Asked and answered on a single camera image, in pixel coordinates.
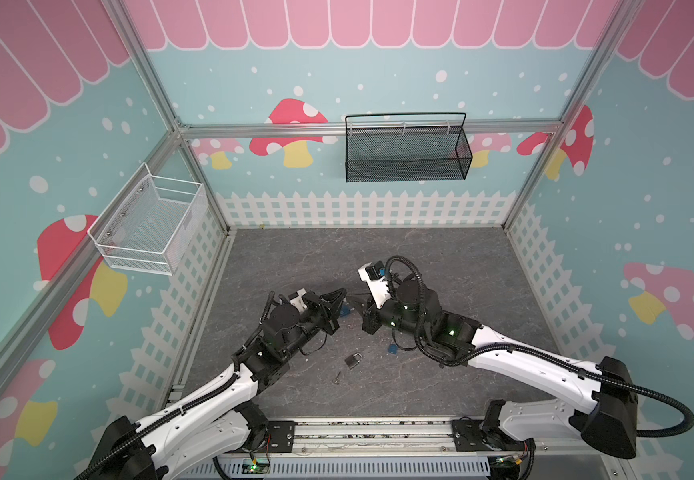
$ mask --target metal bracket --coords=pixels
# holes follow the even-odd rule
[[[269,452],[291,453],[294,448],[294,434],[296,422],[270,422],[269,423]]]

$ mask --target white wire basket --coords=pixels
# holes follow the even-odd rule
[[[157,177],[142,164],[126,188],[88,235],[112,268],[173,275],[206,215],[205,187]]]

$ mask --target padlock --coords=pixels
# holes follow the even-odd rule
[[[360,352],[353,353],[352,355],[348,356],[346,359],[344,359],[344,363],[347,364],[350,370],[355,368],[360,361],[363,359],[363,354]]]

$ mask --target yellow mushroom stem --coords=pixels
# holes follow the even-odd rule
[[[630,298],[630,307],[635,311],[640,321],[648,325],[653,325],[656,318],[667,310],[664,303],[648,292]]]
[[[550,180],[557,182],[557,179],[560,178],[560,166],[563,164],[563,160],[567,158],[568,155],[566,155],[566,152],[558,148],[557,151],[552,154],[552,158],[544,170],[544,175]]]
[[[227,154],[218,151],[211,155],[211,166],[214,170],[226,170],[232,166],[232,162],[227,158]]]
[[[472,163],[470,168],[482,168],[488,165],[488,152],[490,150],[481,150],[472,154]]]
[[[297,140],[283,147],[283,165],[288,168],[306,168],[312,165],[312,156],[307,150],[306,140]]]

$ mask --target black wire basket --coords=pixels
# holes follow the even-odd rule
[[[347,115],[347,182],[464,180],[472,150],[458,112]]]

